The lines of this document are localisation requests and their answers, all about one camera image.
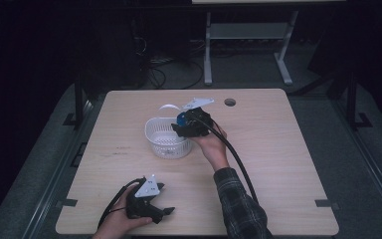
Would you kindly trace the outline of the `black metal post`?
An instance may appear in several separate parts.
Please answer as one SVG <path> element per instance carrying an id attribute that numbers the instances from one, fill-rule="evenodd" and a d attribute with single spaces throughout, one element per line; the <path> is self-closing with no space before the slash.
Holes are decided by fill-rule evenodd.
<path id="1" fill-rule="evenodd" d="M 80 77 L 75 80 L 75 128 L 78 128 L 83 121 L 83 89 Z"/>
<path id="2" fill-rule="evenodd" d="M 347 88 L 346 119 L 353 130 L 356 130 L 355 120 L 356 107 L 356 79 L 354 74 L 350 75 Z"/>

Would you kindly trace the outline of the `aluminium floor rail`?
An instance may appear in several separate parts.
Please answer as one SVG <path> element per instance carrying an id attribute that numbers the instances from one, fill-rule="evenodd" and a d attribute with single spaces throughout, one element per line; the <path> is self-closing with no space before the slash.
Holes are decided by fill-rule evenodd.
<path id="1" fill-rule="evenodd" d="M 75 126 L 76 115 L 68 104 L 60 103 L 29 155 L 29 181 L 41 180 L 40 192 L 22 239 L 38 239 L 49 228 L 56 233 L 61 206 L 74 179 L 78 151 L 89 138 L 92 124 L 90 112 L 94 106 L 86 100 L 81 104 L 83 122 Z"/>
<path id="2" fill-rule="evenodd" d="M 349 133 L 352 141 L 355 143 L 366 165 L 366 169 L 382 197 L 382 170 L 359 133 L 361 128 L 372 128 L 373 125 L 371 121 L 365 113 L 355 114 L 353 118 L 349 117 L 346 108 L 339 101 L 332 101 L 331 104 L 339 118 L 342 120 L 345 130 Z"/>

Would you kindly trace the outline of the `grey metal stand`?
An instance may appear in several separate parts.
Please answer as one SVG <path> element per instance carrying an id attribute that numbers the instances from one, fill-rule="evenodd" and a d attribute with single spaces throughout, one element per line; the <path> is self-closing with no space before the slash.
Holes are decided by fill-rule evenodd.
<path id="1" fill-rule="evenodd" d="M 285 55 L 297 16 L 298 12 L 293 11 L 287 22 L 278 23 L 213 23 L 211 13 L 208 12 L 205 24 L 204 84 L 206 86 L 213 84 L 211 65 L 213 40 L 282 40 L 282 48 L 274 53 L 274 57 L 284 83 L 287 86 L 292 85 Z"/>

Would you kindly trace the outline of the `white plastic basket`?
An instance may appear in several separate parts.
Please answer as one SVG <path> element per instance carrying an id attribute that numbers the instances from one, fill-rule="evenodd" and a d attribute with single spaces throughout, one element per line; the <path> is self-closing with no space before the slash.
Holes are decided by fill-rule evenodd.
<path id="1" fill-rule="evenodd" d="M 155 117 L 146 122 L 144 133 L 156 156 L 179 159 L 191 151 L 192 142 L 173 130 L 172 124 L 176 121 L 177 117 Z"/>

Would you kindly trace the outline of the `person's left hand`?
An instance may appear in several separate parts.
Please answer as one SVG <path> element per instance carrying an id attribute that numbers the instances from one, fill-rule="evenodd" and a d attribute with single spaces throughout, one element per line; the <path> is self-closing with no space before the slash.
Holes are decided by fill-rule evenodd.
<path id="1" fill-rule="evenodd" d="M 105 217 L 92 239 L 121 239 L 127 232 L 152 223 L 151 217 L 130 219 L 126 215 L 126 198 L 134 188 L 129 186 L 111 207 L 111 212 Z"/>

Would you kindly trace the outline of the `person's right hand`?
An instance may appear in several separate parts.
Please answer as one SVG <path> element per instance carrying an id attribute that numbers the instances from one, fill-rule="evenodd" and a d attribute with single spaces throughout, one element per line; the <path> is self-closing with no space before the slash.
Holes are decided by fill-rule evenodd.
<path id="1" fill-rule="evenodd" d="M 206 136 L 191 137 L 191 140 L 200 146 L 203 155 L 207 158 L 214 171 L 229 167 L 226 146 L 217 138 L 216 132 L 226 136 L 226 133 L 216 125 L 214 130 Z"/>

